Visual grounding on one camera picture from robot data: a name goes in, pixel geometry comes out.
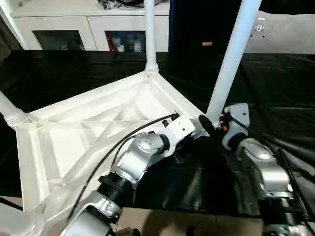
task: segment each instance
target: black cylinder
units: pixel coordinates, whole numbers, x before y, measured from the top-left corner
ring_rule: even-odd
[[[127,200],[132,197],[132,184],[114,172],[101,176],[98,181],[101,185],[97,191],[120,207],[123,207]]]

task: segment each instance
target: cabinet glass door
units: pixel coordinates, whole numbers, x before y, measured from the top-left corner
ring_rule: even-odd
[[[43,50],[84,50],[77,30],[34,30]]]
[[[106,31],[110,51],[145,52],[146,38],[144,31]]]

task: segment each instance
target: black cable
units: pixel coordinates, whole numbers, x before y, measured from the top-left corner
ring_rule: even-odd
[[[126,142],[128,142],[130,139],[134,139],[135,137],[137,137],[137,136],[136,136],[136,135],[132,135],[132,136],[130,136],[129,138],[125,139],[125,140],[122,142],[122,144],[121,144],[120,147],[118,148],[118,150],[117,150],[117,152],[116,152],[116,154],[115,154],[115,157],[114,157],[114,159],[113,159],[113,161],[112,161],[111,168],[114,166],[114,164],[115,164],[115,162],[116,162],[116,159],[117,159],[117,157],[118,157],[118,154],[119,154],[120,150],[122,149],[123,145],[125,145]]]
[[[229,114],[229,116],[230,116],[230,117],[229,117],[230,120],[234,121],[235,123],[237,123],[238,125],[240,125],[240,126],[243,127],[244,129],[246,129],[247,131],[253,133],[253,134],[256,135],[259,139],[263,139],[263,140],[265,139],[265,140],[267,140],[268,142],[270,142],[270,143],[272,143],[272,144],[274,144],[274,145],[280,147],[281,149],[283,149],[283,150],[285,150],[285,151],[291,153],[290,150],[288,150],[284,145],[282,145],[281,143],[277,142],[276,140],[273,140],[273,139],[271,139],[271,138],[269,138],[269,137],[267,137],[267,136],[265,136],[265,135],[262,135],[262,134],[258,133],[258,132],[255,131],[255,130],[252,130],[251,128],[247,127],[246,125],[244,125],[243,123],[241,123],[240,121],[238,121],[237,119],[235,119],[234,117],[232,117],[231,114]],[[303,205],[305,206],[306,211],[307,211],[307,214],[309,215],[309,217],[311,218],[311,220],[312,220],[313,222],[315,222],[315,215],[314,215],[314,213],[313,213],[313,211],[312,211],[310,205],[309,205],[308,202],[305,200],[305,198],[304,198],[304,196],[303,196],[303,193],[302,193],[301,189],[299,188],[299,186],[298,186],[298,184],[297,184],[297,181],[296,181],[296,179],[295,179],[295,176],[294,176],[294,174],[292,173],[290,164],[289,164],[289,162],[288,162],[287,156],[285,155],[285,153],[283,153],[283,150],[280,150],[280,152],[281,152],[281,156],[282,156],[282,158],[283,158],[284,164],[285,164],[285,166],[286,166],[286,171],[288,172],[289,179],[290,179],[291,183],[293,184],[293,188],[294,188],[295,190],[297,190],[298,196],[299,196],[299,198],[301,199]],[[308,230],[312,233],[312,235],[315,236],[314,230],[311,228],[311,226],[309,225],[309,223],[307,222],[306,219],[305,219],[304,223],[305,223],[306,227],[308,228]]]
[[[72,210],[67,218],[67,221],[73,216],[74,214],[74,211],[75,209],[77,208],[78,204],[79,204],[79,201],[81,200],[81,197],[84,193],[84,191],[86,190],[87,186],[89,185],[89,183],[91,182],[94,174],[96,173],[96,171],[100,168],[100,166],[103,164],[103,162],[108,158],[108,156],[127,138],[129,138],[131,135],[137,133],[138,131],[152,125],[152,124],[155,124],[159,121],[162,121],[162,120],[165,120],[165,119],[168,119],[168,118],[177,118],[178,117],[178,114],[170,114],[170,115],[167,115],[167,116],[164,116],[164,117],[161,117],[161,118],[158,118],[158,119],[155,119],[153,121],[150,121],[149,123],[147,124],[144,124],[142,126],[140,126],[139,128],[136,128],[135,130],[131,131],[129,134],[127,134],[126,136],[124,136],[122,139],[120,139],[106,154],[105,156],[100,160],[100,162],[96,165],[96,167],[94,168],[94,170],[91,172],[88,180],[86,181],[85,185],[83,186],[77,200],[75,201],[73,207],[72,207]]]

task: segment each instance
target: white cabinet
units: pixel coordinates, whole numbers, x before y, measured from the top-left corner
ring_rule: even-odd
[[[168,51],[169,0],[155,6],[156,49]],[[145,50],[145,11],[104,10],[97,0],[31,0],[12,13],[27,50]]]
[[[156,16],[156,49],[168,51],[168,16]],[[145,16],[91,16],[88,17],[95,44],[100,51],[109,51],[108,41],[118,38],[125,51],[132,51],[132,41],[138,40],[145,50]]]
[[[28,50],[96,50],[85,16],[15,17]]]

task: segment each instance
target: wall outlet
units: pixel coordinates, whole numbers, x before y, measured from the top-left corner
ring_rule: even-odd
[[[252,33],[250,39],[265,39],[267,31],[267,23],[265,17],[257,17],[254,26],[252,28]]]

